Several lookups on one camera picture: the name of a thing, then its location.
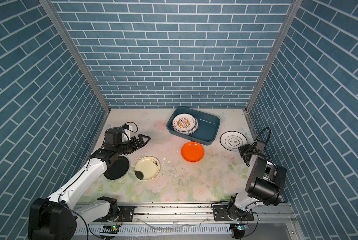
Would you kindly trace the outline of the cream plate black mark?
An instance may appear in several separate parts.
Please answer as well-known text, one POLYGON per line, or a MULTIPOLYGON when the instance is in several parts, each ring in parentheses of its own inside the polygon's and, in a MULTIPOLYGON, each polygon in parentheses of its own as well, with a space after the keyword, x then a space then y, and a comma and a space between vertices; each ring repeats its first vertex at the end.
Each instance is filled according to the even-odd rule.
POLYGON ((136 177, 142 181, 148 181, 155 178, 161 169, 159 160, 155 157, 144 157, 140 159, 134 168, 136 177))

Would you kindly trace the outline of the black round plate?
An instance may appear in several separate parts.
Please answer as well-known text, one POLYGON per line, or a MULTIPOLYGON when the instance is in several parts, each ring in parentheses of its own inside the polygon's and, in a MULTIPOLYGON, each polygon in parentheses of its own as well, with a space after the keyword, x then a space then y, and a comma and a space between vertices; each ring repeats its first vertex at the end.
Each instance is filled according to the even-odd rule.
POLYGON ((127 173, 129 167, 129 160, 124 156, 120 156, 119 159, 104 172, 104 176, 109 180, 117 180, 127 173))

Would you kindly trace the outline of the white plate orange sunburst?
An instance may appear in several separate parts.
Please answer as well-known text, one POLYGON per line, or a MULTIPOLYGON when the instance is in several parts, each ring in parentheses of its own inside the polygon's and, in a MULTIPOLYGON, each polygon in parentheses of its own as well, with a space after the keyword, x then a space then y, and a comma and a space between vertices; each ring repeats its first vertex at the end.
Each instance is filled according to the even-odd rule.
POLYGON ((197 126, 197 120, 190 114, 179 114, 174 117, 172 125, 178 132, 188 132, 197 126))

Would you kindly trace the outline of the orange plastic plate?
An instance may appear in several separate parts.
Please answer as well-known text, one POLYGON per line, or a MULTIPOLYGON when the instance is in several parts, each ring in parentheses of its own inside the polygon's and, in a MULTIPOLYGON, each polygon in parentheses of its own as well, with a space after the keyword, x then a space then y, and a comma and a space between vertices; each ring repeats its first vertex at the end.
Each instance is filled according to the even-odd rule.
POLYGON ((181 155, 187 162, 196 163, 203 159, 205 150, 202 145, 195 142, 189 142, 183 145, 181 155))

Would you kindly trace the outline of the green rim lettered plate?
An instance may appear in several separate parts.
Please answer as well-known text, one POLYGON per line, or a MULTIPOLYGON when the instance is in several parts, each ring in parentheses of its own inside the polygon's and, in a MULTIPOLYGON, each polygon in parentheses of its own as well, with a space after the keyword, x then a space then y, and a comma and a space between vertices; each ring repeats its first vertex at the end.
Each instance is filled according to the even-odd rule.
POLYGON ((179 119, 173 120, 173 127, 174 130, 179 133, 190 135, 199 128, 199 123, 198 120, 194 118, 180 117, 179 119))

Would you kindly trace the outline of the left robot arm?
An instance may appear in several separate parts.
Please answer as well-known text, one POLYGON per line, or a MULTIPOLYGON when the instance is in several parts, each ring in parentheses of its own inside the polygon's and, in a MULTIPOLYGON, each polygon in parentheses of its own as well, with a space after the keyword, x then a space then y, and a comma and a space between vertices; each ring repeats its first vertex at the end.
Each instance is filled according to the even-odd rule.
POLYGON ((94 203, 75 210, 81 196, 100 177, 117 180, 129 170, 127 155, 143 148, 150 137, 130 137, 130 123, 105 131, 102 146, 87 163, 60 189, 45 199, 38 198, 30 206, 28 238, 30 240, 70 240, 75 231, 104 218, 117 222, 122 218, 117 199, 100 197, 94 203))

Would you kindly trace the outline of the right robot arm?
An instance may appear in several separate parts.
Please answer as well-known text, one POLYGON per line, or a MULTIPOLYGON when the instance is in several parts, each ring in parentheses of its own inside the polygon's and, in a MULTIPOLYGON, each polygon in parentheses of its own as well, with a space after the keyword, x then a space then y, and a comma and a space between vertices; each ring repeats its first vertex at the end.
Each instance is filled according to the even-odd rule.
POLYGON ((256 206, 277 206, 283 201, 287 170, 266 159, 265 146, 264 142, 258 141, 238 148, 246 165, 253 168, 245 190, 236 193, 228 203, 228 216, 233 221, 244 219, 256 206))

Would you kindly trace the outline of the teal plastic bin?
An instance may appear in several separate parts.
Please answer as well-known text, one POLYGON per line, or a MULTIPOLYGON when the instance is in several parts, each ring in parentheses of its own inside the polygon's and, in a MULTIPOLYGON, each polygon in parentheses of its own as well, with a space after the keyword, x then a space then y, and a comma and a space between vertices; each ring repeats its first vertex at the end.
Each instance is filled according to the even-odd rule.
POLYGON ((167 122, 167 129, 170 134, 180 138, 209 146, 216 138, 221 120, 219 117, 205 112, 197 111, 186 107, 178 107, 175 109, 167 122), (198 129, 191 135, 185 135, 174 130, 173 120, 179 114, 192 115, 199 124, 198 129))

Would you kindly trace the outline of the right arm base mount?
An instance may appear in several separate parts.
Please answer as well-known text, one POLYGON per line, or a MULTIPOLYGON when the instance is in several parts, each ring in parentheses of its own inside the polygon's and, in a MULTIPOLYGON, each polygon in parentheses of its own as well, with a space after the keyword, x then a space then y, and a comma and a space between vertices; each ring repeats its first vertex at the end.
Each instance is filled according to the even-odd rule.
POLYGON ((212 205, 214 221, 227 222, 227 221, 253 221, 254 216, 252 213, 245 212, 236 206, 229 207, 228 205, 212 205))

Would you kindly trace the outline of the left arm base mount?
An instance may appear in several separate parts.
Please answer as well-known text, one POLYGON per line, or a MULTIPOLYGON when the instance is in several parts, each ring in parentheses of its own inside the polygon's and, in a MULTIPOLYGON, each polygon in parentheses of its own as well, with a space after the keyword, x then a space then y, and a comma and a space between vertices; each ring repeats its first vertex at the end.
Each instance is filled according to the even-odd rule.
POLYGON ((130 223, 133 220, 134 212, 135 212, 135 206, 118 206, 118 212, 115 213, 115 218, 110 218, 108 216, 99 218, 95 220, 94 222, 104 222, 104 223, 120 223, 120 222, 126 222, 130 223))

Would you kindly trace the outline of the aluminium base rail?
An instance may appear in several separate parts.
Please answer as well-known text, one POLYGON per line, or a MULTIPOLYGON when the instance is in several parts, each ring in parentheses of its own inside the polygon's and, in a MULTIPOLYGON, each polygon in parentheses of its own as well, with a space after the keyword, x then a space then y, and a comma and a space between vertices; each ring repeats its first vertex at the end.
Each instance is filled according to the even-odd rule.
MULTIPOLYGON (((189 222, 201 227, 206 221, 214 221, 212 205, 228 205, 227 201, 217 203, 122 203, 118 206, 135 206, 134 217, 131 223, 138 221, 149 223, 149 221, 165 222, 189 222)), ((293 228, 298 239, 304 239, 300 224, 296 216, 291 211, 290 204, 280 204, 278 207, 256 206, 253 211, 249 211, 254 216, 254 221, 259 223, 265 221, 269 223, 285 223, 293 228)))

